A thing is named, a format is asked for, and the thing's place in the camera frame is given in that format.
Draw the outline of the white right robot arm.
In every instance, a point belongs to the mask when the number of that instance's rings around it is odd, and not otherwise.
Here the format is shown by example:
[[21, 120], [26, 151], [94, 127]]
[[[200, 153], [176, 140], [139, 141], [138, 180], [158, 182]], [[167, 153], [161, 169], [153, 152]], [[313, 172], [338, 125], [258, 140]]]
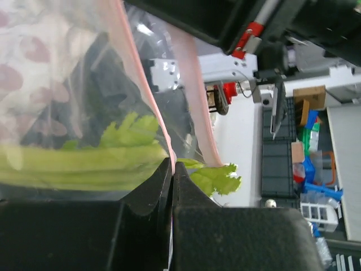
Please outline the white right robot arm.
[[360, 65], [359, 1], [132, 1], [221, 50], [201, 57], [205, 82], [301, 80], [328, 68], [301, 55], [308, 43]]

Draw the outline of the green celery stalk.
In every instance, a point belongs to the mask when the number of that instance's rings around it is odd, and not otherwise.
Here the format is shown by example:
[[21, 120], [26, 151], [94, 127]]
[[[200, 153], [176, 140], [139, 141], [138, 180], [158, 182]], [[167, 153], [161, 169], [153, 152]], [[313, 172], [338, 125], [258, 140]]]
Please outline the green celery stalk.
[[68, 139], [59, 148], [22, 145], [17, 123], [1, 119], [1, 196], [75, 198], [122, 195], [151, 177], [170, 156], [152, 115], [128, 113], [111, 122], [95, 145]]

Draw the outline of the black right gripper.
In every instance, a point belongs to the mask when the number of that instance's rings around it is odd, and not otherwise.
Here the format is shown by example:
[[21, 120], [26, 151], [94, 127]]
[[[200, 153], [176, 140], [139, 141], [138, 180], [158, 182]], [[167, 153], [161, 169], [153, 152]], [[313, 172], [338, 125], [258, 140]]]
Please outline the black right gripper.
[[287, 37], [310, 41], [360, 64], [359, 1], [129, 1], [151, 15], [239, 57], [249, 37], [254, 54]]

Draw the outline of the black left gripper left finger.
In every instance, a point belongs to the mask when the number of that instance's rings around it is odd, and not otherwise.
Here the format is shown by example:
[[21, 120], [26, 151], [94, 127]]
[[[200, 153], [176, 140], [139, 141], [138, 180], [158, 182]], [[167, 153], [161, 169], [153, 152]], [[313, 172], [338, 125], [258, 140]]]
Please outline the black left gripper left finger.
[[2, 270], [164, 270], [171, 162], [117, 201], [1, 201]]

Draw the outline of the clear pink-dotted zip bag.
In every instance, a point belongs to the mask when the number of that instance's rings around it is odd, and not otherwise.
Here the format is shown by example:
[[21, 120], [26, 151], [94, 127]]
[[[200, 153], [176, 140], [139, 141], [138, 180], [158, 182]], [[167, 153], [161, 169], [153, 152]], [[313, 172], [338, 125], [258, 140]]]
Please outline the clear pink-dotted zip bag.
[[146, 17], [123, 1], [1, 2], [1, 119], [23, 124], [22, 145], [59, 148], [79, 139], [95, 146], [111, 122], [136, 112], [157, 119], [172, 164], [223, 165], [193, 38], [170, 27], [172, 42], [162, 45]]

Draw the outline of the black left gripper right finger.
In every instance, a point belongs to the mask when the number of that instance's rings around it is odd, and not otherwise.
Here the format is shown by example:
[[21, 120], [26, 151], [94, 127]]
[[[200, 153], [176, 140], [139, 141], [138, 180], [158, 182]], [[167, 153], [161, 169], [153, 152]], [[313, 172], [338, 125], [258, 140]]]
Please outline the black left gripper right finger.
[[294, 208], [220, 207], [177, 163], [172, 270], [322, 270], [311, 229]]

